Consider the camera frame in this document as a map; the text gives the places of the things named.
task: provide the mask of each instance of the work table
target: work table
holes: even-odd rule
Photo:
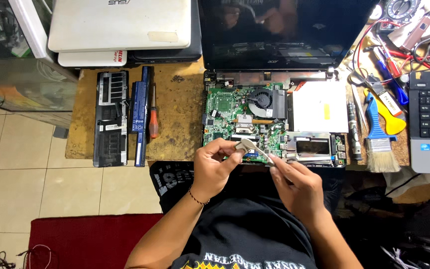
[[[146,159],[192,161],[195,150],[201,145],[202,135],[202,90],[203,59],[192,64],[159,64],[154,66],[154,81],[157,85],[157,107],[159,112],[159,137],[147,144]],[[346,81],[349,71],[342,63],[341,81]],[[141,67],[125,69],[129,71],[130,84],[141,79]],[[69,159],[92,159],[94,154],[94,118],[96,105],[97,73],[116,71],[118,69],[82,70],[65,156]],[[173,81],[174,76],[183,77],[183,81]],[[365,100],[364,88],[358,87],[361,101]],[[346,97],[352,97],[351,85],[346,83]],[[137,135],[129,135],[128,158],[134,160]],[[347,151],[350,140],[346,138]],[[397,135],[398,141],[392,143],[397,161],[402,166],[409,165],[409,143],[407,128]],[[366,150],[362,148],[363,161],[351,160],[351,152],[347,152],[348,164],[366,164]]]

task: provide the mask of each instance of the pile of screws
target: pile of screws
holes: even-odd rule
[[[184,80],[185,79],[183,77],[177,75],[177,76],[174,76],[170,82],[178,82],[178,83],[180,83],[180,82],[182,82]]]

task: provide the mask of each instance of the paint brush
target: paint brush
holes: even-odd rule
[[[399,163],[391,148],[391,141],[397,141],[395,135],[387,135],[379,125],[379,115],[374,95],[369,93],[366,101],[367,114],[371,122],[371,132],[366,138],[367,168],[373,173],[398,172],[401,170]]]

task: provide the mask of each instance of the laptop screen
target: laptop screen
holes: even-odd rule
[[[337,67],[379,0],[199,0],[207,69]]]

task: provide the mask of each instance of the blue brush handle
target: blue brush handle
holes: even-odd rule
[[[367,139],[390,138],[391,141],[397,141],[397,137],[395,135],[387,135],[383,129],[381,129],[381,125],[379,125],[377,103],[372,93],[367,94],[366,102],[369,102],[366,112],[369,117],[369,121],[371,122],[371,132],[369,132]]]
[[[377,66],[379,67],[378,70],[381,73],[381,75],[383,75],[384,79],[392,79],[388,85],[391,86],[391,88],[393,89],[393,91],[396,93],[396,98],[397,101],[401,104],[401,105],[407,105],[409,104],[409,97],[406,94],[406,92],[404,92],[404,90],[401,88],[401,86],[399,86],[398,82],[393,79],[391,73],[389,72],[389,70],[387,70],[387,66],[386,64],[379,60],[377,62]]]

